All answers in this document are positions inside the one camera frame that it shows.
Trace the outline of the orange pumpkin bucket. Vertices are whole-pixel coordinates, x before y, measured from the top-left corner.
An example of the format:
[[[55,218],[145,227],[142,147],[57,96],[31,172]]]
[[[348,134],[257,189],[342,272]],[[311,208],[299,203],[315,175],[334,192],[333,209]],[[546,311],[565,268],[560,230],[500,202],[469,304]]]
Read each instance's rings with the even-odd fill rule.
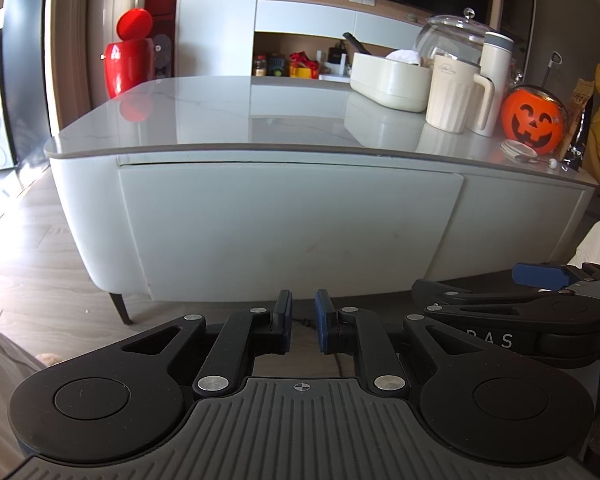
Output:
[[[567,112],[554,94],[533,84],[513,88],[501,106],[506,136],[539,155],[552,154],[565,134]]]

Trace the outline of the white wall shelf unit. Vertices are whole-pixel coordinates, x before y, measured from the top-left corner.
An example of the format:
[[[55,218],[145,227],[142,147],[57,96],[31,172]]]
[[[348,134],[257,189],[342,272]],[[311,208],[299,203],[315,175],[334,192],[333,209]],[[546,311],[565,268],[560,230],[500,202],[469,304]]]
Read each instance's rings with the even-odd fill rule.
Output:
[[[495,24],[493,0],[176,0],[174,73],[249,76],[256,39],[320,38],[346,32],[376,49],[408,49],[431,15],[463,15]]]

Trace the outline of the white marble-top cabinet table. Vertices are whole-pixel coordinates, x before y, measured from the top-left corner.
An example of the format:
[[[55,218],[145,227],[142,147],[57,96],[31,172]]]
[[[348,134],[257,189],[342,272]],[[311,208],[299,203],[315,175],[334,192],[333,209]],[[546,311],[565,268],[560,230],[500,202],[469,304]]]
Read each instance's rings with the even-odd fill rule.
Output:
[[[155,301],[370,296],[555,261],[596,188],[499,136],[290,79],[145,82],[45,151],[93,283]]]

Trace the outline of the small spice jar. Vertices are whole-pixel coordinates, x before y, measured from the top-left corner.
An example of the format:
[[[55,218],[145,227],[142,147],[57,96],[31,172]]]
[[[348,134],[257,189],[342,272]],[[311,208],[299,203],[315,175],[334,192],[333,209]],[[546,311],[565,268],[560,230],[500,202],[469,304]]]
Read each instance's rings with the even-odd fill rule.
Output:
[[[258,54],[253,60],[253,75],[265,77],[268,74],[268,58],[264,54]]]

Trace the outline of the red yellow toy truck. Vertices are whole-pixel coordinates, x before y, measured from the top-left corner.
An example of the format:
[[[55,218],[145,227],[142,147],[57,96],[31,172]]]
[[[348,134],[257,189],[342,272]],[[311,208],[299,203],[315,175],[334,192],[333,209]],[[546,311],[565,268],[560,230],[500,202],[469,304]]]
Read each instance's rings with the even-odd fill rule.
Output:
[[[289,76],[291,78],[317,79],[320,76],[320,63],[311,60],[306,52],[289,55]]]

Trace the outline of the white tall thermos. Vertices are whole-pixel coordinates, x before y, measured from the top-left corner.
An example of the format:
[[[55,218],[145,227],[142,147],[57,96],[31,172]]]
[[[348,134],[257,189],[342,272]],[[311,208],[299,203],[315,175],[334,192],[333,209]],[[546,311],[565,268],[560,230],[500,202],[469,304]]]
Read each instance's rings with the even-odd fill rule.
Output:
[[[484,35],[482,53],[480,58],[480,74],[494,84],[494,97],[486,118],[486,125],[478,127],[478,113],[482,101],[483,88],[475,86],[469,102],[467,128],[480,136],[492,136],[498,113],[504,98],[509,74],[509,65],[512,60],[514,42],[499,32],[486,32]]]

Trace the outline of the cream ribbed mug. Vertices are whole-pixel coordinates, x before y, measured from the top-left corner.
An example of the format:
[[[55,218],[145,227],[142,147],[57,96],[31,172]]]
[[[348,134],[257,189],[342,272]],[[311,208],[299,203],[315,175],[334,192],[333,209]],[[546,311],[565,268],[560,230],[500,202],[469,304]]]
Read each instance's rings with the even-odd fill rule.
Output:
[[[482,89],[475,121],[482,129],[488,121],[495,88],[480,74],[479,66],[442,54],[434,56],[426,108],[426,123],[449,133],[462,133],[469,113],[472,92]]]

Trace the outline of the red trash bin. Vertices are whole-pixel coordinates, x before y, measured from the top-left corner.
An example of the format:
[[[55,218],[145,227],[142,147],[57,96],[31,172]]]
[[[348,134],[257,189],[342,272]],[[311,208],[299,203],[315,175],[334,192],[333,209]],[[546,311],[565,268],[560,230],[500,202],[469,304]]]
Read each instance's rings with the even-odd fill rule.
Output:
[[[102,55],[110,99],[155,77],[155,44],[149,37],[153,24],[151,14],[141,8],[126,11],[118,19],[119,41],[108,44]]]

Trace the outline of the white oval tissue box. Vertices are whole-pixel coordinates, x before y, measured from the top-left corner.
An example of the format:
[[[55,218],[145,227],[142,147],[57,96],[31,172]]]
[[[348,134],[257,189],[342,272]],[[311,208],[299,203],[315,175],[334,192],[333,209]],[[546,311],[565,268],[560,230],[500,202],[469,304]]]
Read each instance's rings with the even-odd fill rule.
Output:
[[[428,103],[431,75],[426,66],[355,52],[350,87],[384,107],[422,113]]]

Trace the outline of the glass jar with nuts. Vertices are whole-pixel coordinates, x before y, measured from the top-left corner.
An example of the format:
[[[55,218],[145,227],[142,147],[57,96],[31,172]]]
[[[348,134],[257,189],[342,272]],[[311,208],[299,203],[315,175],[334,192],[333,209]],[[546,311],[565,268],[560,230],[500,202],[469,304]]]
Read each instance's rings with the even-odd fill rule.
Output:
[[[413,49],[426,67],[434,64],[437,54],[478,65],[486,32],[492,28],[477,22],[471,8],[466,8],[463,16],[439,14],[428,18]]]

